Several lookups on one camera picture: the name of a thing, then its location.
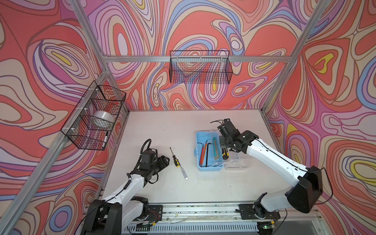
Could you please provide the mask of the yellow black screwdriver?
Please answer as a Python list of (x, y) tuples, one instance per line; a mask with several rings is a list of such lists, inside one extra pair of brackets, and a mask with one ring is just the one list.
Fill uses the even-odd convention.
[(179, 163), (179, 160), (176, 158), (176, 155), (173, 153), (171, 147), (170, 147), (170, 151), (172, 153), (172, 157), (173, 157), (173, 160), (174, 160), (174, 164), (176, 167), (180, 167), (180, 163)]

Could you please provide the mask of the yellow black utility knife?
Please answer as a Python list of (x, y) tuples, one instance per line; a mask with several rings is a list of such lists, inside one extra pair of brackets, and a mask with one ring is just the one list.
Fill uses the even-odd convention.
[(228, 150), (227, 148), (222, 148), (222, 159), (224, 161), (228, 160), (229, 159), (229, 153), (228, 153)]

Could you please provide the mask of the clear tool box lid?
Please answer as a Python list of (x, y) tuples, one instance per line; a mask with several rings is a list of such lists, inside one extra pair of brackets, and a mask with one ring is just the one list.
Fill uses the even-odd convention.
[(250, 164), (246, 160), (246, 155), (243, 152), (231, 151), (227, 148), (229, 153), (229, 159), (224, 161), (224, 168), (226, 170), (243, 170), (250, 167)]

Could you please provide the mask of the dark steel hex key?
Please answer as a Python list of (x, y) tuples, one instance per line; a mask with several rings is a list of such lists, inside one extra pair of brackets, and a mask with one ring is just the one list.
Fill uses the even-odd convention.
[(206, 145), (206, 156), (205, 156), (205, 167), (208, 166), (208, 158), (209, 158), (209, 146), (212, 144), (212, 141), (207, 141)]

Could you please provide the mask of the teal utility knife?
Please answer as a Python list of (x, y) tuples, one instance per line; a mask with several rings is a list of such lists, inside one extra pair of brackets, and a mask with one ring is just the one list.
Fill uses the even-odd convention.
[(216, 161), (220, 157), (217, 138), (212, 139), (212, 144), (213, 144), (213, 156), (214, 156), (214, 160)]

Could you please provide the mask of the clear handled screwdriver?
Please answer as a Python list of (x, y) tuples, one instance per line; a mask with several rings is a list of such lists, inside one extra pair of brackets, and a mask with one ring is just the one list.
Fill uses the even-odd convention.
[(181, 172), (182, 172), (182, 174), (183, 174), (185, 180), (188, 180), (188, 175), (186, 174), (184, 168), (183, 168), (182, 166), (180, 166), (180, 168), (181, 168)]

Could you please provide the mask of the blue plastic tool box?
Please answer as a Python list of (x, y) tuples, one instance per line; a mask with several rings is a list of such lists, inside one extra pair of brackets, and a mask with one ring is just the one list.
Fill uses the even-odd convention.
[[(218, 141), (218, 149), (219, 149), (219, 154), (220, 157), (218, 160), (214, 160), (213, 156), (213, 144), (209, 146), (209, 158), (208, 158), (208, 166), (205, 167), (205, 156), (206, 156), (206, 151), (205, 151), (205, 156), (204, 156), (204, 161), (202, 166), (199, 166), (199, 159), (200, 159), (200, 152), (201, 152), (201, 145), (199, 143), (207, 144), (207, 141), (211, 141), (213, 138), (217, 138)], [(222, 159), (222, 152), (220, 149), (220, 144), (219, 144), (219, 132), (218, 131), (198, 131), (195, 134), (195, 150), (194, 154), (197, 159), (197, 167), (199, 171), (220, 171), (224, 167), (224, 160)]]

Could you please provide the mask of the red sleeved hex key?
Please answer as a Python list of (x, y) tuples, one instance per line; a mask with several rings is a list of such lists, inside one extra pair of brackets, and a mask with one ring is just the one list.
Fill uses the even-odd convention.
[(201, 152), (200, 152), (200, 159), (199, 159), (199, 166), (202, 166), (203, 164), (203, 161), (204, 161), (204, 156), (205, 156), (205, 148), (206, 148), (206, 144), (203, 144), (203, 143), (199, 143), (201, 145)]

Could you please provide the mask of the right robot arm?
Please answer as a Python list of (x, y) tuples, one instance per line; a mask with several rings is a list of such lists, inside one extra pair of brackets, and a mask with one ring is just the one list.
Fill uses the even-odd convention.
[(270, 147), (251, 131), (239, 132), (230, 119), (224, 119), (217, 128), (224, 146), (236, 153), (254, 157), (278, 173), (289, 184), (285, 190), (263, 193), (253, 204), (255, 216), (264, 219), (268, 214), (294, 208), (309, 213), (323, 193), (322, 170), (307, 167)]

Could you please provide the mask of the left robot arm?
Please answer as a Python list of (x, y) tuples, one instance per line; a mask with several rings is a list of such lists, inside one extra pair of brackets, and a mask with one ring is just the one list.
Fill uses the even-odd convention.
[(102, 200), (94, 200), (82, 219), (81, 235), (121, 235), (133, 222), (139, 227), (151, 227), (162, 219), (163, 206), (149, 207), (145, 197), (136, 194), (153, 176), (169, 166), (170, 159), (158, 156), (156, 149), (144, 150), (135, 169), (126, 174), (126, 182)]

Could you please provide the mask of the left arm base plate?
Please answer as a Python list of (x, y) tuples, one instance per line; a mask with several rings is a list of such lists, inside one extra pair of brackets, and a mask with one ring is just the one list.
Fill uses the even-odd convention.
[(163, 205), (151, 205), (149, 206), (146, 214), (142, 214), (138, 218), (134, 219), (134, 222), (142, 224), (154, 224), (161, 221), (163, 218)]

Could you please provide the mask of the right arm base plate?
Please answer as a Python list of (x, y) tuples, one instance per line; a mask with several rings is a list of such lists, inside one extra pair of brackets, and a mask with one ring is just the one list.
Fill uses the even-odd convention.
[(243, 220), (274, 220), (277, 221), (281, 218), (278, 211), (269, 212), (261, 205), (257, 204), (239, 204), (236, 212), (240, 214)]

